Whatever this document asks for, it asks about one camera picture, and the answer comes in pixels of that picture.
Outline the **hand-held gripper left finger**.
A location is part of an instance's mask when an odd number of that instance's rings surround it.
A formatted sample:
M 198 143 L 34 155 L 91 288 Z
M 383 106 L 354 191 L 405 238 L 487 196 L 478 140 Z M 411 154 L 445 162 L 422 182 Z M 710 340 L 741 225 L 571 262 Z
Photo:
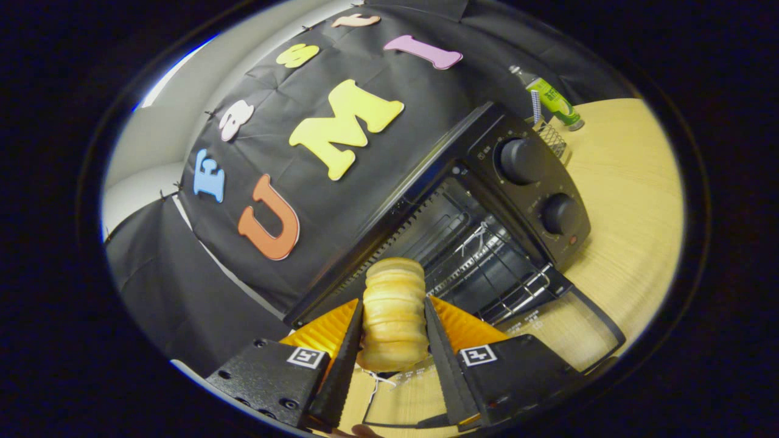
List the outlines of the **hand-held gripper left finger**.
M 353 299 L 273 341 L 257 338 L 207 377 L 218 395 L 295 429 L 340 423 L 362 335 Z

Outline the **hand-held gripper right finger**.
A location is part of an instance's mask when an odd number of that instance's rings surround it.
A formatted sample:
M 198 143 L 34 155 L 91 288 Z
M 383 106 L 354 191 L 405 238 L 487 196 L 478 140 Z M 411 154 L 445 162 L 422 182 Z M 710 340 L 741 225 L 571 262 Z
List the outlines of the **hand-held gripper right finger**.
M 446 415 L 459 429 L 497 426 L 561 401 L 584 375 L 533 335 L 504 335 L 455 305 L 425 299 Z

